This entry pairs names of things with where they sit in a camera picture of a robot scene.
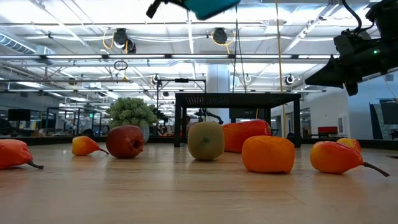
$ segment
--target pear stem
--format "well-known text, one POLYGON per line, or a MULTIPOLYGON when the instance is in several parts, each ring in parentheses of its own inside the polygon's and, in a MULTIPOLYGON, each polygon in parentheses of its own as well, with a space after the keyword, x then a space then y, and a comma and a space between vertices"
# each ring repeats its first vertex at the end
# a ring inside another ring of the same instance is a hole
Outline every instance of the pear stem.
POLYGON ((33 161, 27 161, 27 164, 32 166, 32 167, 38 168, 38 169, 43 169, 44 168, 44 166, 40 166, 40 165, 34 164, 33 161))
POLYGON ((380 170, 379 168, 375 167, 372 164, 368 164, 367 162, 364 162, 363 166, 379 171, 384 177, 389 177, 390 176, 390 174, 388 174, 387 172, 384 172, 383 170, 380 170))
POLYGON ((107 155, 109 155, 109 153, 107 151, 105 151, 104 149, 99 149, 101 152, 105 152, 107 155))

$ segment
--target white column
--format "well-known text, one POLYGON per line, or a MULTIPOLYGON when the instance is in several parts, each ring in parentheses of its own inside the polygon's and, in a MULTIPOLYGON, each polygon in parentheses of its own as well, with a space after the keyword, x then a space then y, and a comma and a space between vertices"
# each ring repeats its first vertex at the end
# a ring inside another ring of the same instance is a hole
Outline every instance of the white column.
MULTIPOLYGON (((208 93, 229 93, 230 73, 228 64, 208 65, 206 82, 208 93)), ((208 109, 208 111, 219 116, 224 124, 230 123, 229 109, 208 109)))

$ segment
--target red apple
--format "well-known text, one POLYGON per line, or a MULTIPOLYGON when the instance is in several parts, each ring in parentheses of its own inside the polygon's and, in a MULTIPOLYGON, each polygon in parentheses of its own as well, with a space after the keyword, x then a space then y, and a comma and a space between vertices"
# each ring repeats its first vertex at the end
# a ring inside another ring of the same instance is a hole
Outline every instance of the red apple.
POLYGON ((106 148, 116 158, 130 159, 142 152, 144 143, 144 134, 137 126, 125 125, 111 130, 106 148))

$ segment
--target toy fruit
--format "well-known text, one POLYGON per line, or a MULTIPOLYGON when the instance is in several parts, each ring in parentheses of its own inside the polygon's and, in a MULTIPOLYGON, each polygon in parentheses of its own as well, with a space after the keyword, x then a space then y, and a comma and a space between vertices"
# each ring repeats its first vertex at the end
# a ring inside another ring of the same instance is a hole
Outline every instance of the toy fruit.
POLYGON ((109 154, 107 151, 101 149, 97 142, 87 136, 75 137, 72 140, 72 154, 75 156, 87 156, 88 154, 95 151, 103 151, 109 154))
POLYGON ((133 125, 124 125, 113 128, 106 139, 106 148, 109 153, 120 159, 136 157, 144 147, 142 131, 133 125))
POLYGON ((344 144, 348 147, 351 147, 361 153, 361 145, 359 144, 358 140, 356 139, 348 139, 348 138, 341 138, 337 140, 338 143, 344 144))
POLYGON ((390 175, 363 161, 358 151, 337 142, 318 142, 311 150, 312 166, 320 172, 342 174, 352 168, 365 166, 379 171, 385 177, 390 175))
POLYGON ((223 127, 214 122, 194 124, 188 132, 188 149, 198 160, 212 160, 224 152, 223 127))
POLYGON ((253 136, 270 136, 269 125, 263 120, 223 125, 225 151, 242 153, 243 143, 253 136))
POLYGON ((243 144, 243 164, 254 172, 288 174, 293 168, 294 156, 294 144, 280 137, 254 136, 243 144))
POLYGON ((23 141, 14 139, 0 140, 0 169, 22 164, 28 164, 38 169, 44 168, 44 166, 38 166, 33 163, 32 154, 23 141))

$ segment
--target black table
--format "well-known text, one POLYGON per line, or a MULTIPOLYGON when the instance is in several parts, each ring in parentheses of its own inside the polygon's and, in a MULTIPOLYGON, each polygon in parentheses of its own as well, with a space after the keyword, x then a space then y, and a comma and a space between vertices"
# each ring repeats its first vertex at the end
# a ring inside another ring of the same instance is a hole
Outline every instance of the black table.
POLYGON ((187 139, 187 108, 263 108, 267 111, 266 121, 271 123, 271 108, 293 101, 294 146, 301 146, 300 94, 293 93, 176 93, 174 147, 187 139))

